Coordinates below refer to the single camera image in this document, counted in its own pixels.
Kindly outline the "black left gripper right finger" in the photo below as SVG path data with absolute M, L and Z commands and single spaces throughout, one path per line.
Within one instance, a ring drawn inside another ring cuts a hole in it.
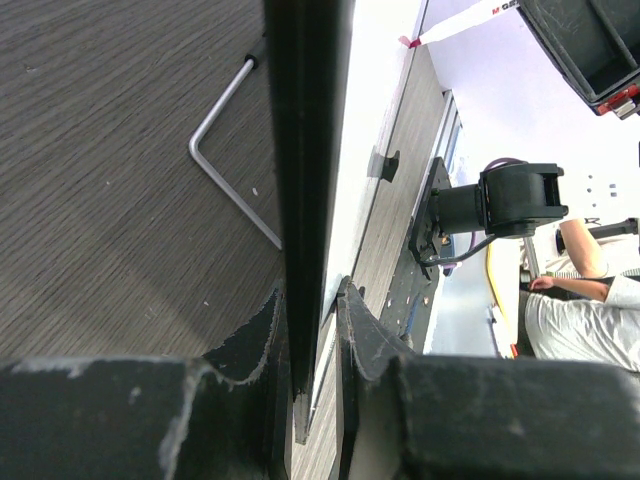
M 639 385 L 585 362 L 422 355 L 344 279 L 342 479 L 635 479 Z

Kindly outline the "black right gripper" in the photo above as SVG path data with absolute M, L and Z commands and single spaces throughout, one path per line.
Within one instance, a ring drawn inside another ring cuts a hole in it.
M 521 1 L 520 15 L 565 81 L 597 114 L 639 114 L 639 3 Z

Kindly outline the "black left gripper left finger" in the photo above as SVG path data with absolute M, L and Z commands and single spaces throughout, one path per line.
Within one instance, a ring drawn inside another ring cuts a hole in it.
M 284 295 L 198 357 L 30 357 L 1 364 L 5 479 L 286 479 Z

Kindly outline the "white marker with purple cap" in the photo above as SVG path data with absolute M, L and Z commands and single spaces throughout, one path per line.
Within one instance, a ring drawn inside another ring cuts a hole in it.
M 439 42 L 473 27 L 482 25 L 518 7 L 518 0 L 478 1 L 466 10 L 435 24 L 414 39 L 401 36 L 399 42 L 408 49 Z

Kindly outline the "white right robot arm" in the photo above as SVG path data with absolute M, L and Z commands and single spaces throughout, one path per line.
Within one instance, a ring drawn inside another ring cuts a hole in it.
M 639 121 L 596 117 L 571 92 L 516 13 L 430 44 L 452 89 L 493 222 L 612 222 L 639 213 Z

